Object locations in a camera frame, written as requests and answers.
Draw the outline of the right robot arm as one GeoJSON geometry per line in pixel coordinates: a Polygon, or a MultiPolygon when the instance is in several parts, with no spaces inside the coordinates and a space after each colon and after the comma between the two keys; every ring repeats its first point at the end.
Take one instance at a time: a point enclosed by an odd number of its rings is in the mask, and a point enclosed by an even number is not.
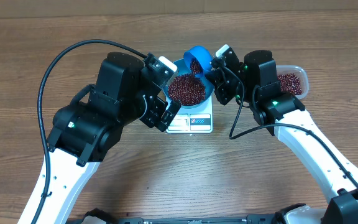
{"type": "Polygon", "coordinates": [[[222,105],[236,99],[249,104],[257,129],[267,129],[289,147],[319,185],[328,206],[304,203],[283,208],[272,223],[358,223],[358,167],[319,130],[305,105],[281,90],[277,66],[268,50],[256,50],[240,61],[224,45],[209,62],[206,78],[222,105]]]}

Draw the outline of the blue plastic measuring scoop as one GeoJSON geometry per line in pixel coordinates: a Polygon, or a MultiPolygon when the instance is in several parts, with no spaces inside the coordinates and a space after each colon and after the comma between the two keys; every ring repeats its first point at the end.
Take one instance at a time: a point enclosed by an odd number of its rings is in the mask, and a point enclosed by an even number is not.
{"type": "Polygon", "coordinates": [[[197,78],[202,78],[206,73],[212,70],[212,56],[208,50],[200,45],[197,45],[190,50],[187,50],[183,59],[186,67],[197,78]]]}

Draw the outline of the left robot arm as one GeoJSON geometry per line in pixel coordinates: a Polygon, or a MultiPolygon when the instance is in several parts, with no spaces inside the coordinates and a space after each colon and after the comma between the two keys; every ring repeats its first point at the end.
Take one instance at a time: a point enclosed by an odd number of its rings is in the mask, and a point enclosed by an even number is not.
{"type": "Polygon", "coordinates": [[[108,150],[135,120],[164,132],[180,109],[158,94],[177,75],[167,58],[141,60],[110,52],[95,84],[79,91],[53,117],[48,156],[19,223],[65,223],[83,187],[108,150]]]}

